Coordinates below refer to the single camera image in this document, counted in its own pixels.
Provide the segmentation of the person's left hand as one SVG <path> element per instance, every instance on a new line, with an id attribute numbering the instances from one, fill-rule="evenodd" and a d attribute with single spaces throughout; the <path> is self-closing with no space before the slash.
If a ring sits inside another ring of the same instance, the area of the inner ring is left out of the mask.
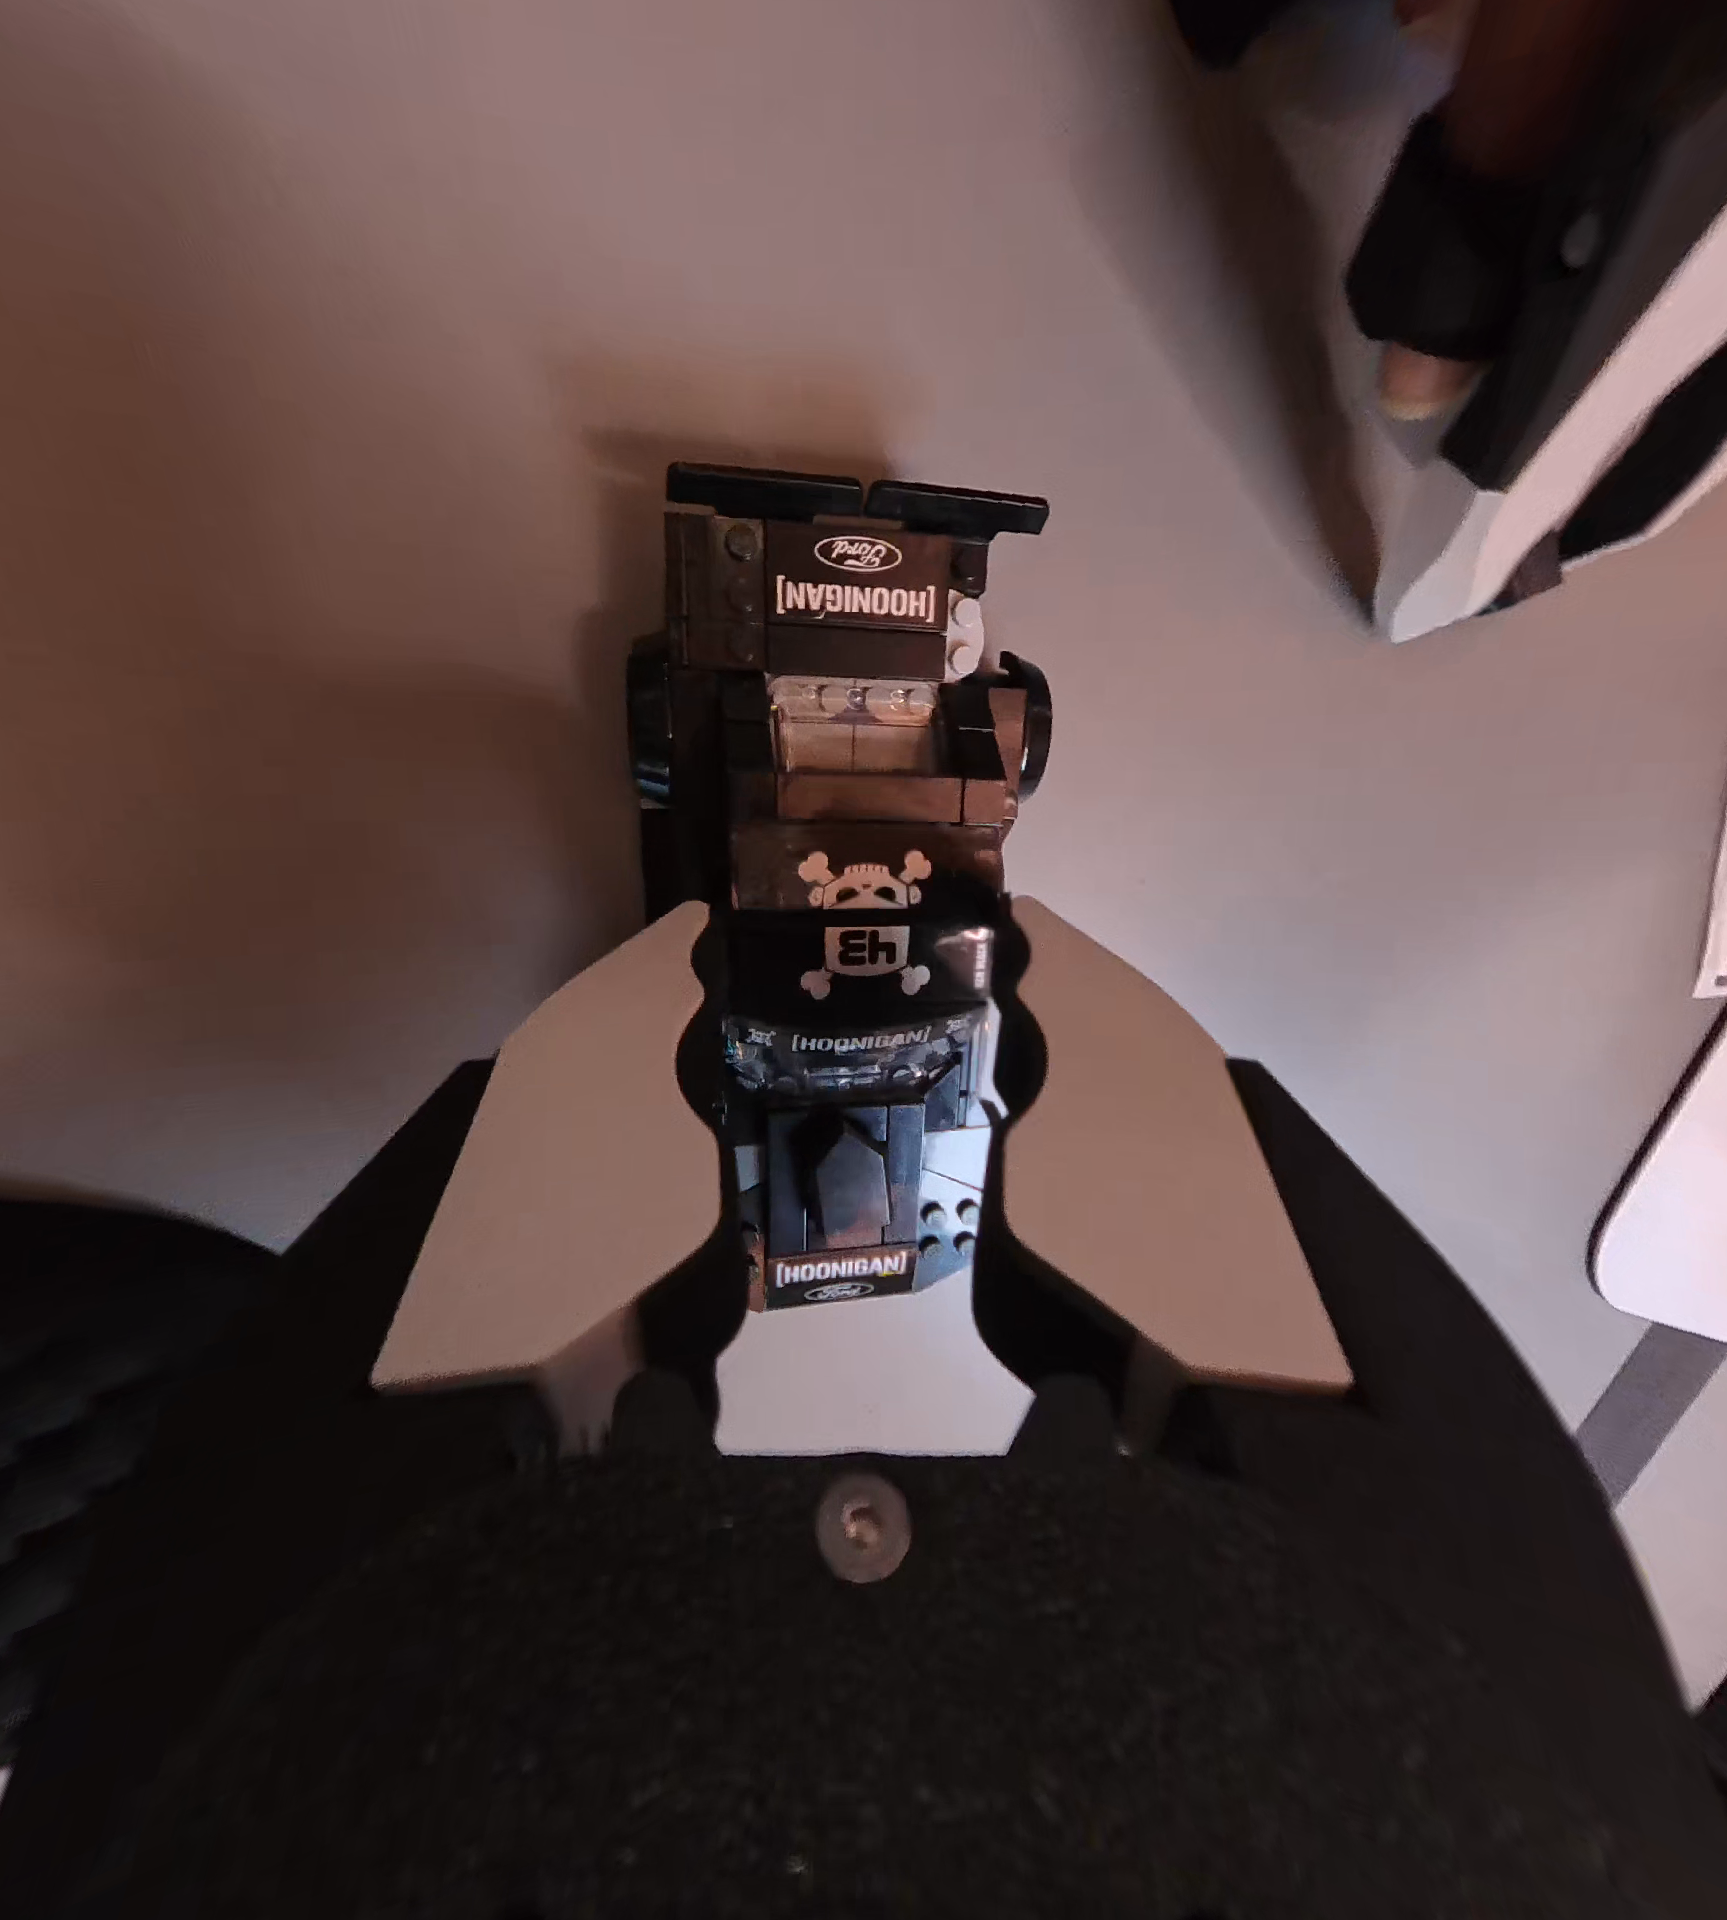
<path id="1" fill-rule="evenodd" d="M 1528 190 L 1574 145 L 1640 3 L 1472 3 L 1450 89 L 1436 104 L 1442 156 L 1484 190 Z M 1450 415 L 1484 357 L 1382 344 L 1379 404 L 1396 422 Z"/>

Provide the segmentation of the black dimpled wrist rest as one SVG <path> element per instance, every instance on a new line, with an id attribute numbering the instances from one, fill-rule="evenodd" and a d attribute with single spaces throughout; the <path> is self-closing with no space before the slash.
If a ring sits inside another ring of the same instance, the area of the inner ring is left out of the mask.
<path id="1" fill-rule="evenodd" d="M 165 1397 L 273 1270 L 189 1219 L 0 1198 L 0 1770 Z"/>

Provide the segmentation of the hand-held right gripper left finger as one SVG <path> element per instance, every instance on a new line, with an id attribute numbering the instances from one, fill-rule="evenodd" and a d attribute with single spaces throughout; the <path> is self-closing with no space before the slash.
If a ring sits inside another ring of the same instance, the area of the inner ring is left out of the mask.
<path id="1" fill-rule="evenodd" d="M 676 902 L 504 1039 L 378 1347 L 381 1395 L 538 1384 L 708 1247 L 720 1145 L 676 1080 L 708 923 Z"/>

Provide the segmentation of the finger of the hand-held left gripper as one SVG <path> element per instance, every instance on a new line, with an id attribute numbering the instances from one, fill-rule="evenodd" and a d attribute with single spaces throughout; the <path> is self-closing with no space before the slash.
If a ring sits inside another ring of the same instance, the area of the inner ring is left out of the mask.
<path id="1" fill-rule="evenodd" d="M 1433 463 L 1388 542 L 1379 633 L 1405 641 L 1454 628 L 1672 529 L 1727 481 L 1727 402 L 1705 425 L 1657 432 L 1694 385 L 1684 375 L 1664 394 L 1642 375 L 1597 375 L 1508 490 Z"/>
<path id="2" fill-rule="evenodd" d="M 1576 202 L 1517 337 L 1442 440 L 1478 491 L 1678 499 L 1727 453 L 1727 193 L 1661 166 Z"/>

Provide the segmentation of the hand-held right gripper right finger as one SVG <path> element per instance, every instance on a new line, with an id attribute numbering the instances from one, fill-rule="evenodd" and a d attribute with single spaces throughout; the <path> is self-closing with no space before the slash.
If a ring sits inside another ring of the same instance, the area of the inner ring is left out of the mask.
<path id="1" fill-rule="evenodd" d="M 978 1336 L 1003 1371 L 1090 1384 L 1148 1437 L 1148 1374 L 1343 1401 L 1351 1361 L 1207 1029 L 1030 896 L 1003 901 L 994 1001 Z"/>

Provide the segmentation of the black lego car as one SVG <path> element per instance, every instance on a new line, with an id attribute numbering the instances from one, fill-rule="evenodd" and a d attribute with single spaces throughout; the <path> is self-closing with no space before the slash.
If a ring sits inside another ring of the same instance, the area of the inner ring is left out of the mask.
<path id="1" fill-rule="evenodd" d="M 994 1121 L 1003 839 L 1053 692 L 990 655 L 1000 537 L 1048 505 L 672 463 L 663 625 L 630 652 L 643 902 L 705 902 L 750 1307 L 972 1265 Z"/>

